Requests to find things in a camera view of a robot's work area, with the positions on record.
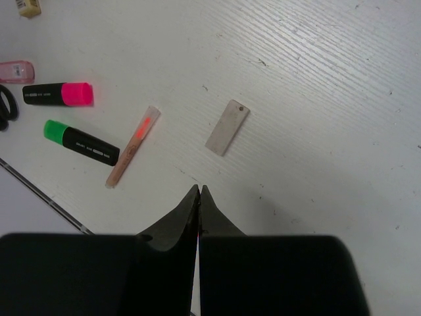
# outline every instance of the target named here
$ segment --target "yellow object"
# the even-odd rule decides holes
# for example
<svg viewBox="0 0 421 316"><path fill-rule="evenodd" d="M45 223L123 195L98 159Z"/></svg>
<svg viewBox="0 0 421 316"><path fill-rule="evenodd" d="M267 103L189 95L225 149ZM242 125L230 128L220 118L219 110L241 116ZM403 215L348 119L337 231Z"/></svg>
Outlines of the yellow object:
<svg viewBox="0 0 421 316"><path fill-rule="evenodd" d="M16 5L18 6L19 14L26 18L41 14L38 0L16 0Z"/></svg>

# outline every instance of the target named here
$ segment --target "scissors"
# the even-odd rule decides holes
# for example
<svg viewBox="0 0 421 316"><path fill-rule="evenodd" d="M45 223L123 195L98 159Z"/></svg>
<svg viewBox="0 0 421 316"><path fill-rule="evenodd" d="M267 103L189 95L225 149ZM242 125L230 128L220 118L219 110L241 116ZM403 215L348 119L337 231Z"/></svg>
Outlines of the scissors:
<svg viewBox="0 0 421 316"><path fill-rule="evenodd" d="M18 105L14 99L13 94L4 86L0 84L0 131L4 131L9 126L9 120L16 120L18 118Z"/></svg>

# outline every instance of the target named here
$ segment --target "highlighter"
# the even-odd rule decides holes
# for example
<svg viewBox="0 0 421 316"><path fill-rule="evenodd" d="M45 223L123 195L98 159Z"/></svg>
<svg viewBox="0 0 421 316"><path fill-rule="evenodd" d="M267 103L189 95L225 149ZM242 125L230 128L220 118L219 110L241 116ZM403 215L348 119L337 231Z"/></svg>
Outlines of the highlighter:
<svg viewBox="0 0 421 316"><path fill-rule="evenodd" d="M92 86L87 82L24 86L24 101L32 105L86 107L93 103Z"/></svg>
<svg viewBox="0 0 421 316"><path fill-rule="evenodd" d="M44 137L110 166L114 166L118 161L120 149L117 147L54 120L45 123Z"/></svg>

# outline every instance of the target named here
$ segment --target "white table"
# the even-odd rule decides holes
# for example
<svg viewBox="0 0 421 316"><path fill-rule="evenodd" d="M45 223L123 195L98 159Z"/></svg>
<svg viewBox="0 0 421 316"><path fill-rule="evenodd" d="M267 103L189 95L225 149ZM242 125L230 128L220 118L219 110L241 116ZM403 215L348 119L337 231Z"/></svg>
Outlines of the white table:
<svg viewBox="0 0 421 316"><path fill-rule="evenodd" d="M373 315L421 310L419 0L2 1L0 60L36 83L91 82L95 106L25 105L0 157L95 233L132 234L207 184L246 234L333 234ZM251 110L227 154L204 144L230 99ZM59 120L122 150L162 116L119 185L43 137Z"/></svg>

